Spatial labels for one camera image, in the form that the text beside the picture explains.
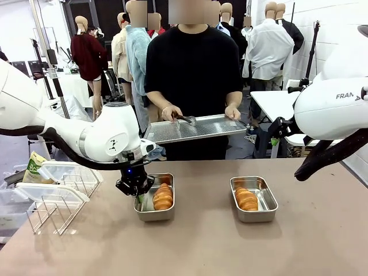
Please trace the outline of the person's right hand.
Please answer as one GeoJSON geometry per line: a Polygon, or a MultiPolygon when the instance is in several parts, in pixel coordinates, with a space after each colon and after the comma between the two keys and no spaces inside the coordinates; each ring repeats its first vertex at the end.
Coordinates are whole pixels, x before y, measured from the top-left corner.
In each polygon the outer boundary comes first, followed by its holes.
{"type": "Polygon", "coordinates": [[[162,110],[162,119],[165,121],[174,122],[177,119],[177,115],[182,116],[182,112],[175,105],[168,105],[162,110]]]}

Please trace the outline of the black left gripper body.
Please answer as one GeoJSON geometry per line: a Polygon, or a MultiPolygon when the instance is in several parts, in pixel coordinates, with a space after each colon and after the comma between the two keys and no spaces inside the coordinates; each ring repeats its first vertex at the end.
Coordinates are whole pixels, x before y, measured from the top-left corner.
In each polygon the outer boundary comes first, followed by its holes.
{"type": "Polygon", "coordinates": [[[121,181],[129,187],[142,187],[147,180],[143,165],[134,165],[121,170],[121,181]]]}

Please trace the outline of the person's left hand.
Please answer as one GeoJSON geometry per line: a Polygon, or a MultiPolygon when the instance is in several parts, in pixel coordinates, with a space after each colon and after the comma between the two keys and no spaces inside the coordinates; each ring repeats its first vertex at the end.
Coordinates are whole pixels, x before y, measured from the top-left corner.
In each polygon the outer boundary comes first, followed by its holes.
{"type": "Polygon", "coordinates": [[[225,115],[231,120],[239,121],[241,119],[241,113],[237,109],[236,105],[228,105],[225,108],[225,115]]]}

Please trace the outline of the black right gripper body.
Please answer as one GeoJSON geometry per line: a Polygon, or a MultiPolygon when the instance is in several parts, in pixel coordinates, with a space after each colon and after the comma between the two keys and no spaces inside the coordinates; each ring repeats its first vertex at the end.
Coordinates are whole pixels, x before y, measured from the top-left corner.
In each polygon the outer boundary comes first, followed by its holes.
{"type": "Polygon", "coordinates": [[[281,123],[281,130],[280,130],[281,137],[289,137],[292,135],[299,134],[299,127],[294,117],[288,120],[281,117],[280,123],[281,123]]]}

